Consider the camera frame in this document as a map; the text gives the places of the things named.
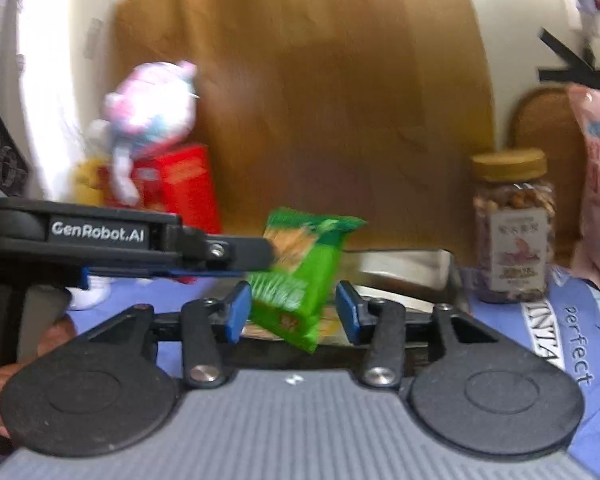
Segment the pink plush toy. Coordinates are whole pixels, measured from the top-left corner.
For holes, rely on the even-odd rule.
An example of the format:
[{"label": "pink plush toy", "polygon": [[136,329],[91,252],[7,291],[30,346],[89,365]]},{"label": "pink plush toy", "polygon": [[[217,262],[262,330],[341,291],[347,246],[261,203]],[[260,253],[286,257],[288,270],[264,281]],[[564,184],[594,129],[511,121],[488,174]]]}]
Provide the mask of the pink plush toy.
[{"label": "pink plush toy", "polygon": [[139,193],[131,180],[135,160],[166,152],[187,136],[196,117],[196,66],[145,63],[134,69],[104,102],[98,128],[106,128],[112,165],[110,185],[120,203],[135,206]]}]

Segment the black tape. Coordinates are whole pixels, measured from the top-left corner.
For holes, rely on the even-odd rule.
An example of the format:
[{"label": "black tape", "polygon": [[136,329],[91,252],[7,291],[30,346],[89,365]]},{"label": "black tape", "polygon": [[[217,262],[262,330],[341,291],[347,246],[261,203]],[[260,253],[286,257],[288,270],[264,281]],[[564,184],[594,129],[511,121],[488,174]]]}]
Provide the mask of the black tape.
[{"label": "black tape", "polygon": [[588,64],[547,30],[542,30],[540,39],[568,66],[561,69],[539,68],[538,79],[541,82],[578,83],[600,90],[600,70],[594,67],[595,57],[590,49],[585,51],[585,56],[590,62]]}]

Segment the blue gripper pad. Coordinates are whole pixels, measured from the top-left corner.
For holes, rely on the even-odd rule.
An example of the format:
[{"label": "blue gripper pad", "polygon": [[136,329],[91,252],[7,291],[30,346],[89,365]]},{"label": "blue gripper pad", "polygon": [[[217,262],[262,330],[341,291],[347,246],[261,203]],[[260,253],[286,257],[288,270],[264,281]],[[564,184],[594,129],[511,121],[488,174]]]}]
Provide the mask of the blue gripper pad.
[{"label": "blue gripper pad", "polygon": [[247,323],[251,311],[251,285],[240,282],[236,287],[240,287],[240,289],[237,295],[232,297],[227,304],[229,317],[225,327],[226,338],[232,343],[237,343],[240,340],[240,334],[242,334],[242,329]]},{"label": "blue gripper pad", "polygon": [[336,287],[336,312],[347,339],[353,345],[360,344],[360,322],[356,301],[346,293],[342,283]]}]

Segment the jar label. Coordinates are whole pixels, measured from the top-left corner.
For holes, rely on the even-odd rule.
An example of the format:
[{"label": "jar label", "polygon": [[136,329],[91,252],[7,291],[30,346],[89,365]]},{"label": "jar label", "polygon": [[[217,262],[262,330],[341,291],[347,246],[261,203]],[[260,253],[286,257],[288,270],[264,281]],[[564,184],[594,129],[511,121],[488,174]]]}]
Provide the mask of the jar label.
[{"label": "jar label", "polygon": [[545,209],[491,215],[491,290],[544,290],[549,222]]}]

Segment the human hand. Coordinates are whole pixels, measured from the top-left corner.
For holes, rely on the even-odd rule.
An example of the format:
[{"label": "human hand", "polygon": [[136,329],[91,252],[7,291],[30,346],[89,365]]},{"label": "human hand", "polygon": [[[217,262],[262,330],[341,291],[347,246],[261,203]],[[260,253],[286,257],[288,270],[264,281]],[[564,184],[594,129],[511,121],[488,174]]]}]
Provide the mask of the human hand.
[{"label": "human hand", "polygon": [[[74,322],[69,316],[64,316],[60,321],[56,322],[51,326],[40,340],[38,344],[38,357],[48,354],[52,350],[58,348],[60,345],[70,341],[77,335]],[[4,388],[6,382],[11,379],[17,372],[19,372],[26,363],[16,363],[6,365],[0,368],[0,392]],[[0,417],[0,435],[9,438],[9,433],[2,423]]]}]

